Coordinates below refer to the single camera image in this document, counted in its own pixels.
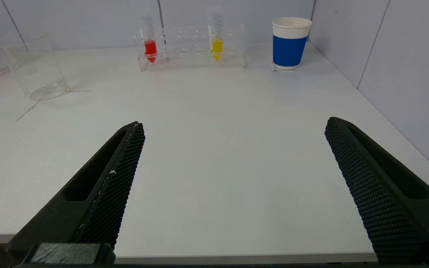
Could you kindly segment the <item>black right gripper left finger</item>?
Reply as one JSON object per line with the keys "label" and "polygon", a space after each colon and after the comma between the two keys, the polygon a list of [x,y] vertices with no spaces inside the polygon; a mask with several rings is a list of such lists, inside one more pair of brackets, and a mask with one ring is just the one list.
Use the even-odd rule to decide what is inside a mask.
{"label": "black right gripper left finger", "polygon": [[12,266],[110,266],[145,142],[121,127],[10,240]]}

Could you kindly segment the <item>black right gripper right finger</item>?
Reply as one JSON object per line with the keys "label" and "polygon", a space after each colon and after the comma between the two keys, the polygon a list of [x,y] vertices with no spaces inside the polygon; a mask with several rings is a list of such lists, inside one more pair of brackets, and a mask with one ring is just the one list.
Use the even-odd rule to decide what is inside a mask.
{"label": "black right gripper right finger", "polygon": [[325,137],[379,263],[429,265],[429,185],[346,120]]}

